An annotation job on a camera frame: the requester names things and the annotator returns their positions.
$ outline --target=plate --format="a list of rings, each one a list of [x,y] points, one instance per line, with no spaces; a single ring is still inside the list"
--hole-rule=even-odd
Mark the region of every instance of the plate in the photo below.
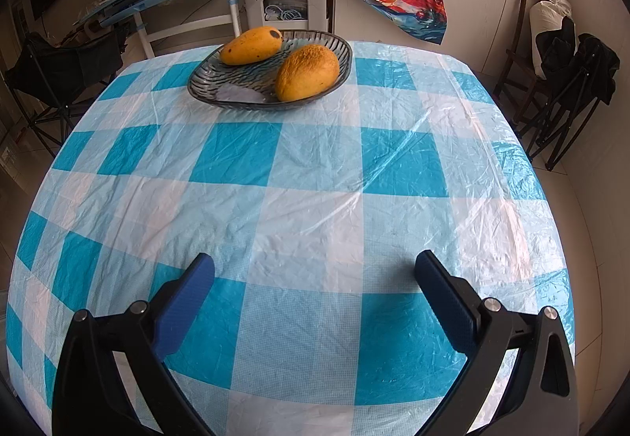
[[[300,107],[339,88],[350,75],[352,49],[348,42],[324,31],[282,30],[282,47],[269,59],[249,65],[229,66],[219,59],[223,47],[213,51],[188,78],[188,91],[201,102],[226,108],[284,110]],[[275,95],[278,69],[294,50],[309,44],[329,48],[339,60],[335,84],[316,95],[281,102]]]

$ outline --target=white desk leg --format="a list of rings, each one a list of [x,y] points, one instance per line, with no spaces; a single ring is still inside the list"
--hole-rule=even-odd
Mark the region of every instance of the white desk leg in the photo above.
[[[238,0],[229,0],[230,15],[232,16],[232,27],[234,28],[234,36],[241,34],[241,24],[238,20]]]
[[[138,29],[138,36],[140,37],[140,42],[143,45],[144,54],[146,54],[147,59],[155,58],[156,55],[153,53],[151,43],[147,40],[146,24],[143,22],[143,18],[140,16],[139,11],[133,14],[133,20]]]

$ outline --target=plastic table cover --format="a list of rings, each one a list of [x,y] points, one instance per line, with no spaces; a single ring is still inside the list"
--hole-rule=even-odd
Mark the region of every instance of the plastic table cover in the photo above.
[[[48,434],[73,312],[122,312],[200,251],[217,279],[166,364],[219,436],[414,434],[465,359],[413,279],[424,249],[482,298],[555,306],[573,348],[549,205],[487,92],[451,57],[352,47],[348,81],[297,110],[193,99],[213,49],[198,48],[132,64],[81,119],[33,203],[7,307],[11,380]]]

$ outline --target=silver bolt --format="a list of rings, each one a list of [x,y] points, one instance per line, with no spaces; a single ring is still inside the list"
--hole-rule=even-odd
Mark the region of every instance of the silver bolt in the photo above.
[[[558,310],[556,310],[552,306],[546,306],[544,312],[547,319],[555,321],[558,318]]]
[[[501,303],[498,299],[489,297],[484,300],[483,306],[485,306],[491,312],[498,312],[501,309]]]
[[[146,301],[135,301],[131,304],[129,309],[131,310],[131,313],[140,315],[141,313],[144,313],[147,309],[147,303]]]
[[[85,319],[87,319],[87,310],[79,310],[74,314],[73,319],[78,323],[83,322]]]

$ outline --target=black camping chair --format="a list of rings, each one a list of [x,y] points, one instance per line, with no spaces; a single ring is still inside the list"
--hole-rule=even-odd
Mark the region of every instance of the black camping chair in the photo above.
[[[46,140],[61,146],[77,118],[85,114],[95,98],[75,102],[79,95],[96,83],[107,86],[122,67],[128,25],[120,26],[95,40],[77,47],[53,47],[37,33],[24,39],[22,53],[15,66],[5,73],[5,82],[16,104],[46,150],[55,156]],[[30,115],[16,91],[27,93],[47,107]],[[60,138],[42,129],[42,124],[59,121]]]
[[[609,105],[615,91],[613,76],[619,70],[619,58],[615,51],[587,33],[581,34],[579,40],[580,46],[574,54],[575,29],[568,17],[563,19],[562,29],[545,31],[536,37],[536,46],[543,58],[542,67],[552,96],[542,110],[519,129],[517,135],[523,137],[535,129],[526,150],[530,161],[557,140],[545,164],[549,171],[567,153],[599,103]],[[591,108],[587,116],[563,148],[576,116],[589,105]],[[532,152],[534,143],[538,148]]]

